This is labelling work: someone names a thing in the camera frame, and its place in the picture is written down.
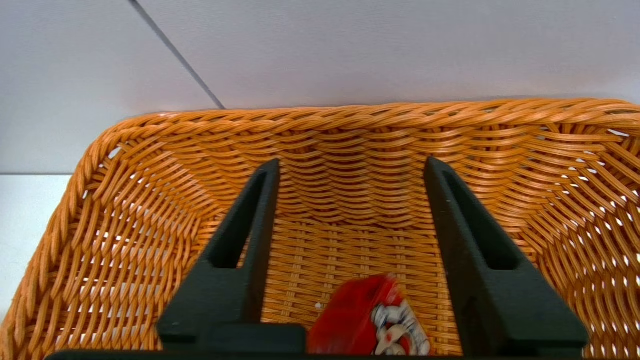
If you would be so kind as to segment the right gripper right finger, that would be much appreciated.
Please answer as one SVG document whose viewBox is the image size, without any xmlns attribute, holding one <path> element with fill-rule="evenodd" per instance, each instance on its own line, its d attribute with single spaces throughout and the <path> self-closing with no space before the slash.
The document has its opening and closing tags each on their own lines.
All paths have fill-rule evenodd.
<svg viewBox="0 0 640 360">
<path fill-rule="evenodd" d="M 583 322 L 466 182 L 427 159 L 423 180 L 466 357 L 580 357 Z"/>
</svg>

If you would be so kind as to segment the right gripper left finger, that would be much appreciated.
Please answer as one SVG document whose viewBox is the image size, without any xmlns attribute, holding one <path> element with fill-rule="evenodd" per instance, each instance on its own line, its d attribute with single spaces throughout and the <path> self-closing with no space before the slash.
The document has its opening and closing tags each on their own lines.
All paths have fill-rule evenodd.
<svg viewBox="0 0 640 360">
<path fill-rule="evenodd" d="M 256 169 L 157 322 L 167 352 L 302 354 L 301 325 L 261 321 L 278 159 Z"/>
</svg>

